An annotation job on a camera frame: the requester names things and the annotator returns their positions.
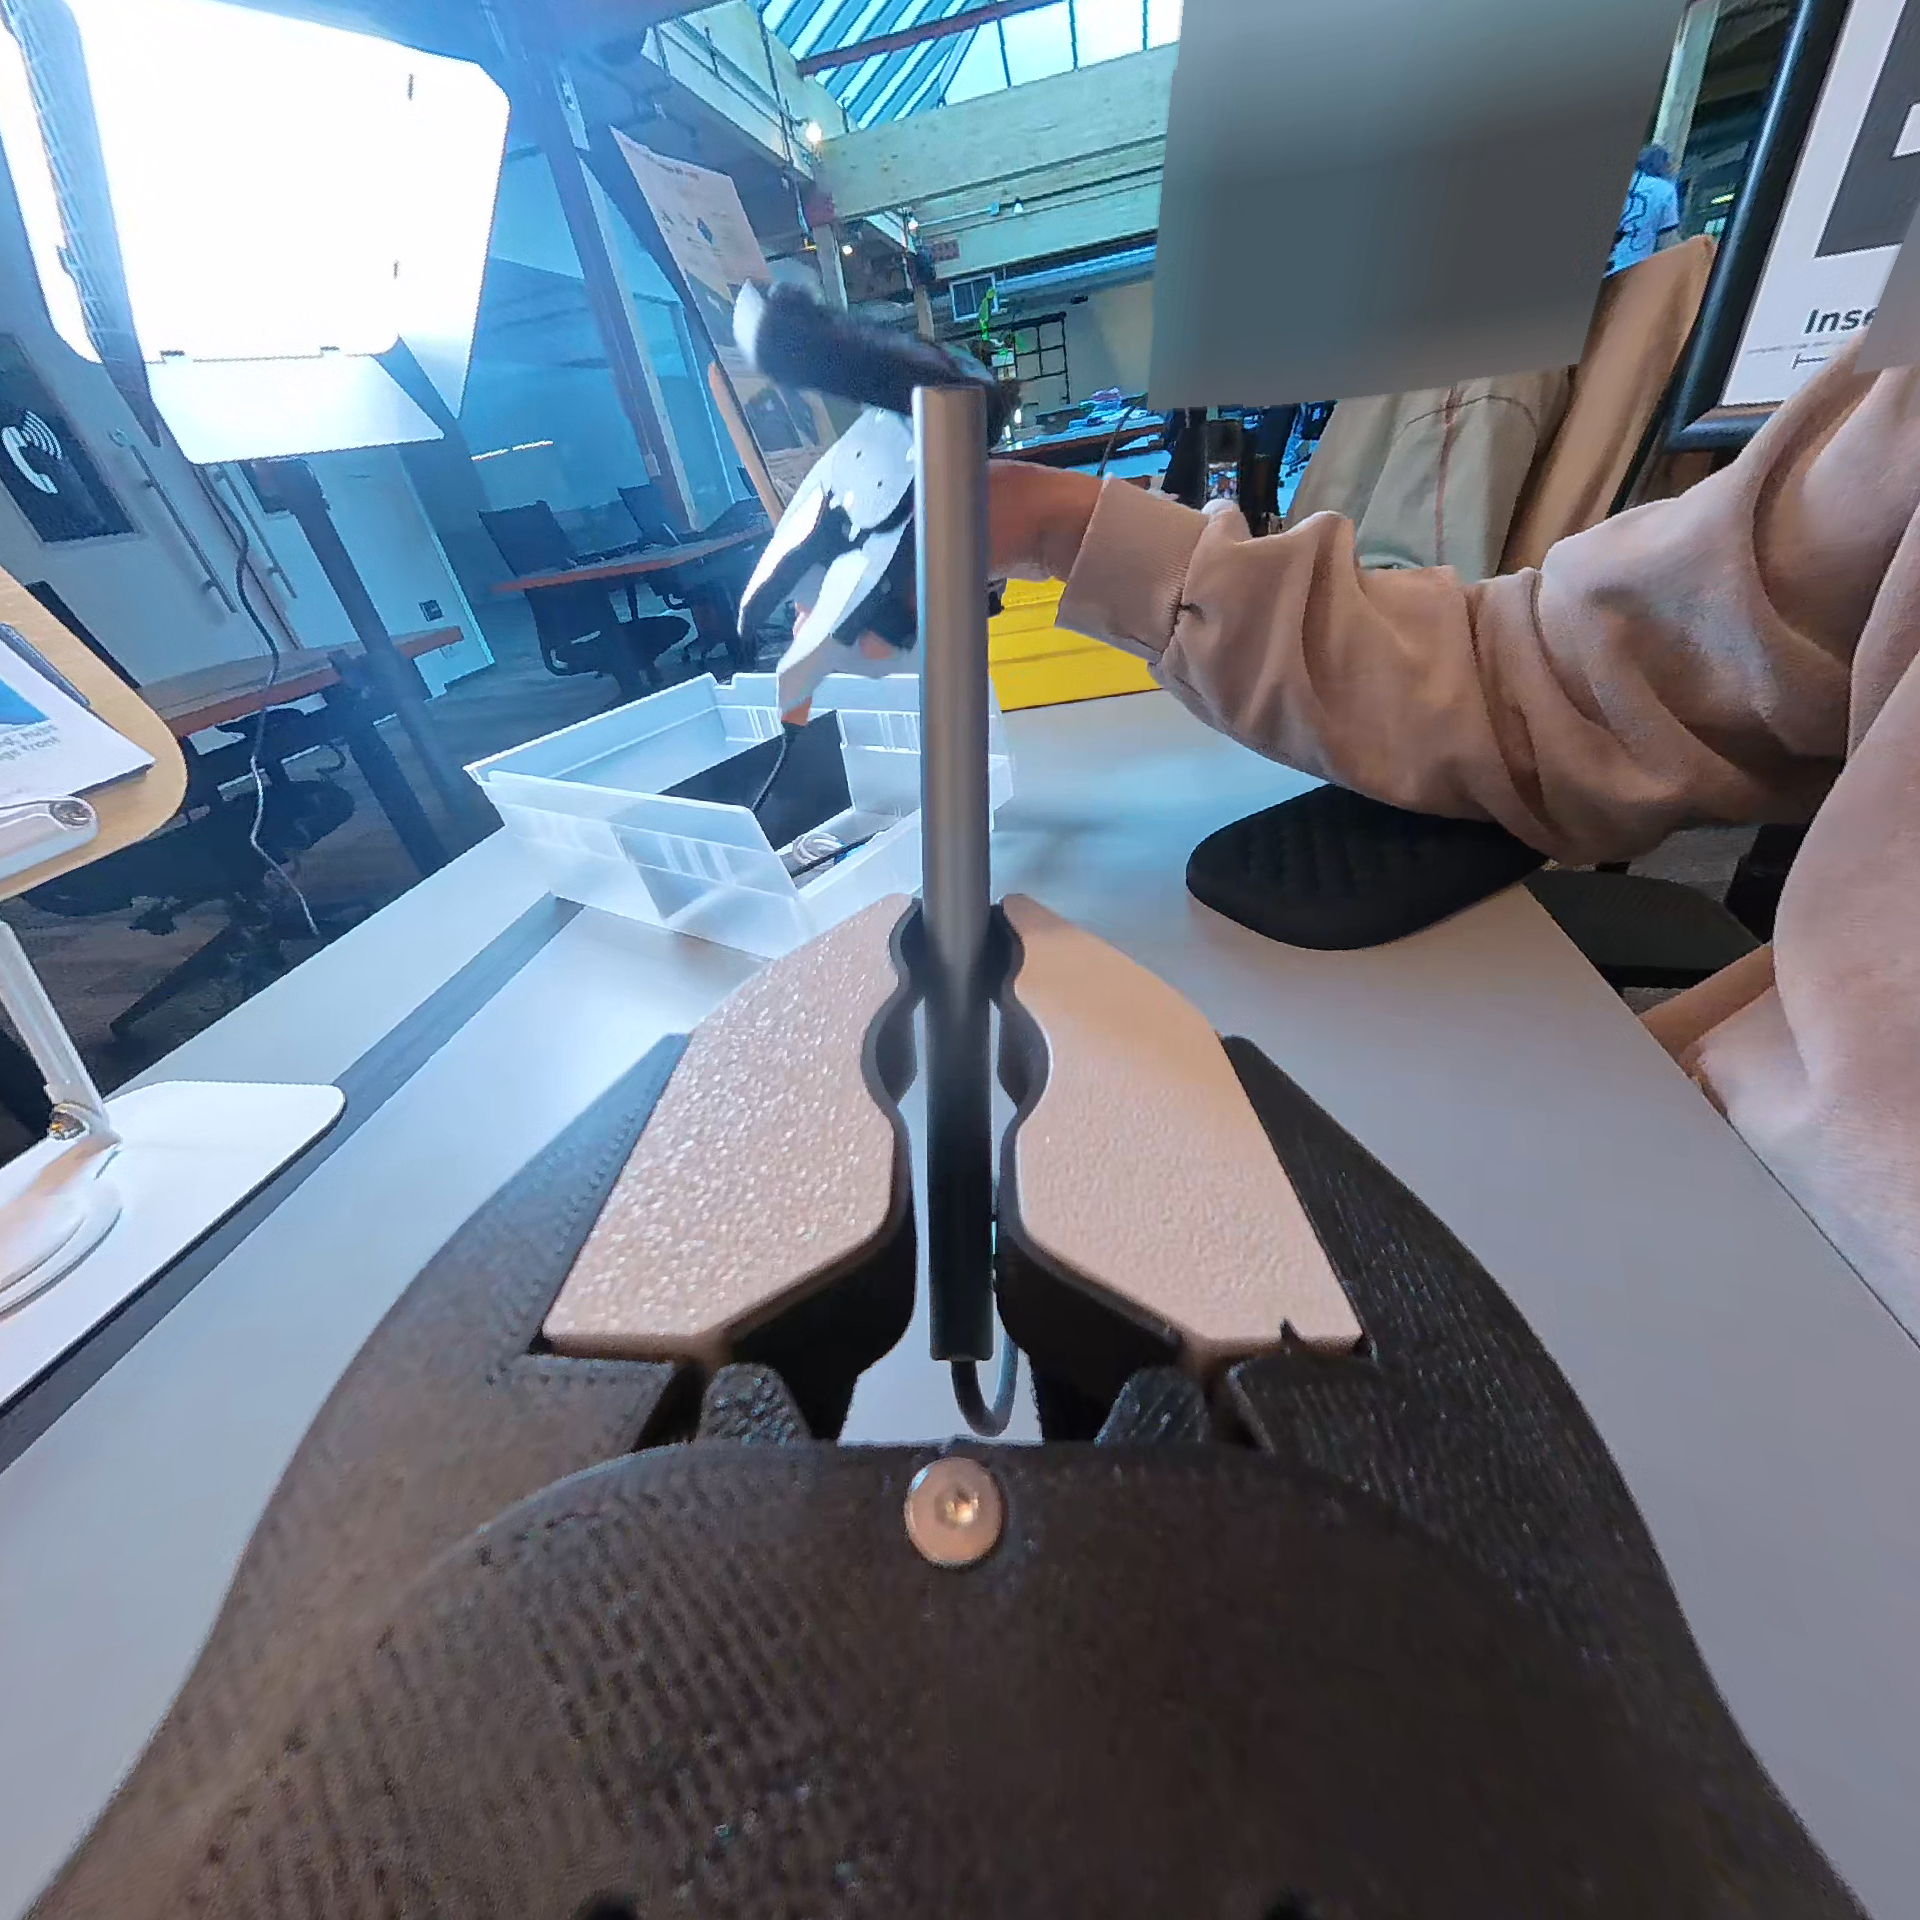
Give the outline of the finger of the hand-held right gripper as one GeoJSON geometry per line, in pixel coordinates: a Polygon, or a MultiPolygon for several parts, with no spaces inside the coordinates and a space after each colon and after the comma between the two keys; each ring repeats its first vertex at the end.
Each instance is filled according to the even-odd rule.
{"type": "Polygon", "coordinates": [[[893,679],[904,672],[905,615],[896,593],[898,524],[864,535],[837,556],[808,545],[793,591],[795,628],[778,665],[778,706],[809,709],[834,676],[893,679]]]}
{"type": "Polygon", "coordinates": [[[847,509],[830,491],[798,491],[774,528],[736,603],[741,647],[760,642],[761,628],[808,581],[824,579],[847,553],[847,509]]]}

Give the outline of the large framed marker sign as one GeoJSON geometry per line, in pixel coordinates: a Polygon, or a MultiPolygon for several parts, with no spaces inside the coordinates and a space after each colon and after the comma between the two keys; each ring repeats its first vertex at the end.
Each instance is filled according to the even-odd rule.
{"type": "Polygon", "coordinates": [[[1663,451],[1739,449],[1858,345],[1915,233],[1919,5],[1807,3],[1733,194],[1663,451]]]}

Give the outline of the wooden poster stand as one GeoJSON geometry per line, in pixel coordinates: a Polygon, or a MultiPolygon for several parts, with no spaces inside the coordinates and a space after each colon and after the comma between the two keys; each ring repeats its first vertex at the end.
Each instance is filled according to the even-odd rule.
{"type": "Polygon", "coordinates": [[[818,395],[757,372],[736,347],[736,295],[745,285],[776,285],[736,183],[696,163],[659,156],[617,130],[613,143],[680,275],[688,311],[705,329],[709,395],[752,491],[778,520],[837,439],[837,428],[818,395]]]}

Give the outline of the printed instruction sheet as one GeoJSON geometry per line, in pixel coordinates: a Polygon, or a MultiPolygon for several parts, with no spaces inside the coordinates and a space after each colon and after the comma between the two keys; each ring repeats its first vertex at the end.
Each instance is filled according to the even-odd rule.
{"type": "Polygon", "coordinates": [[[3,804],[82,801],[143,777],[153,756],[110,727],[34,649],[3,627],[3,804]]]}

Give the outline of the clear plastic bin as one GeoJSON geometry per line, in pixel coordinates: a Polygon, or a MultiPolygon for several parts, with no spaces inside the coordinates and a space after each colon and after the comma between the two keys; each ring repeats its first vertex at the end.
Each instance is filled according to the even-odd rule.
{"type": "Polygon", "coordinates": [[[864,845],[792,875],[745,808],[666,788],[778,739],[778,679],[688,679],[470,767],[547,890],[709,945],[786,955],[885,896],[921,890],[921,679],[834,676],[834,713],[864,845]]]}

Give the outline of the white board stand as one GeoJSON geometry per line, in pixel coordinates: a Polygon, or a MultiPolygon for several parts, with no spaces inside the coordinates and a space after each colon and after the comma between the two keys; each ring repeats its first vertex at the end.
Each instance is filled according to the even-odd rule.
{"type": "Polygon", "coordinates": [[[3,1315],[82,1333],[133,1300],[346,1115],[310,1084],[167,1082],[98,1091],[11,928],[5,1020],[48,1104],[3,1176],[3,1315]]]}

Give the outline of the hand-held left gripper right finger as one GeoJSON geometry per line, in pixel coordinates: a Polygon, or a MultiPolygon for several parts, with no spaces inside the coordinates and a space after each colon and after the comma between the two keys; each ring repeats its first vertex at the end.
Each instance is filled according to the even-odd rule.
{"type": "Polygon", "coordinates": [[[1352,1353],[1361,1319],[1211,1021],[1033,896],[1006,896],[1005,1195],[1046,1281],[1183,1360],[1285,1337],[1352,1353]]]}

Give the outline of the slim grey usb hub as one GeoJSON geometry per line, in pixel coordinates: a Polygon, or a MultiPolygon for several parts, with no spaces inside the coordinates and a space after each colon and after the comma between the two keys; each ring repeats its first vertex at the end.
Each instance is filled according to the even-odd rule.
{"type": "Polygon", "coordinates": [[[987,408],[914,394],[921,647],[921,988],[928,1340],[971,1434],[1001,1437],[1018,1349],[997,1333],[987,408]]]}

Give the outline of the person's right hand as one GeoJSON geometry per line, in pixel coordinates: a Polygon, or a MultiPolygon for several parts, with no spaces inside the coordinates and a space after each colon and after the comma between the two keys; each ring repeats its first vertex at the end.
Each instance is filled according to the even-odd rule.
{"type": "Polygon", "coordinates": [[[1067,584],[1105,481],[1085,472],[987,461],[987,576],[1067,584]]]}

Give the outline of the black light stand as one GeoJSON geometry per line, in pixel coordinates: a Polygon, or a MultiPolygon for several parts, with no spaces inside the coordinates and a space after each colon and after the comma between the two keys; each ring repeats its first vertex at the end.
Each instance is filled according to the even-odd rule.
{"type": "Polygon", "coordinates": [[[432,825],[417,788],[378,731],[383,713],[399,723],[427,783],[439,793],[450,827],[466,827],[464,777],[450,764],[438,735],[417,661],[400,655],[310,464],[305,460],[265,460],[251,461],[251,468],[255,477],[293,514],[352,627],[357,674],[344,676],[352,696],[349,744],[402,850],[414,860],[419,873],[430,879],[450,864],[463,849],[463,840],[457,832],[443,835],[432,825]]]}

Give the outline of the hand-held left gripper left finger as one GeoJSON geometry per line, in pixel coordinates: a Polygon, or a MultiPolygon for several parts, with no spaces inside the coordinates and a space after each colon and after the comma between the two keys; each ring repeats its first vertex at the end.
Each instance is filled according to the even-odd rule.
{"type": "Polygon", "coordinates": [[[910,896],[765,965],[688,1035],[567,1281],[570,1357],[879,1360],[914,1315],[910,896]]]}

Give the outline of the black phone sign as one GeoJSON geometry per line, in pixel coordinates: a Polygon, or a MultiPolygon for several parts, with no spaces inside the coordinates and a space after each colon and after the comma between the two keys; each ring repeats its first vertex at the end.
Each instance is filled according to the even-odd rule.
{"type": "Polygon", "coordinates": [[[3,483],[45,545],[137,532],[17,337],[3,333],[3,483]]]}

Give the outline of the black office chair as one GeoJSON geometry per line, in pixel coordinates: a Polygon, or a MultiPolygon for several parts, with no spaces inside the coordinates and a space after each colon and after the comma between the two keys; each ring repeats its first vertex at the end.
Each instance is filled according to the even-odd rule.
{"type": "Polygon", "coordinates": [[[629,613],[617,611],[607,584],[584,576],[559,517],[544,503],[478,514],[509,563],[535,621],[543,664],[557,679],[610,679],[627,697],[659,689],[659,659],[688,633],[680,613],[640,615],[629,591],[629,613]]]}

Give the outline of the ceiling light panel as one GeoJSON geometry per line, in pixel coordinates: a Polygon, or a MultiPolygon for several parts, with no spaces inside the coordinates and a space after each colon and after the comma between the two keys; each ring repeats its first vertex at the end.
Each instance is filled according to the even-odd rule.
{"type": "Polygon", "coordinates": [[[511,100],[246,5],[5,5],[5,165],[56,337],[199,466],[442,441],[511,100]]]}

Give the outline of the black cable orange plugs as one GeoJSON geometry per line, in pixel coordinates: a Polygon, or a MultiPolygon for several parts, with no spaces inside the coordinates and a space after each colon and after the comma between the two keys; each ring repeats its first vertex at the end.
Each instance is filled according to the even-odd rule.
{"type": "Polygon", "coordinates": [[[765,813],[768,801],[776,796],[778,784],[781,784],[782,772],[785,772],[785,767],[786,767],[786,759],[789,759],[795,741],[809,727],[813,706],[815,706],[815,697],[808,696],[798,705],[793,705],[792,709],[782,712],[782,735],[781,735],[781,741],[776,746],[776,756],[774,756],[774,762],[766,770],[765,783],[760,784],[760,788],[754,791],[754,799],[750,802],[750,811],[752,811],[754,819],[760,819],[765,813]]]}

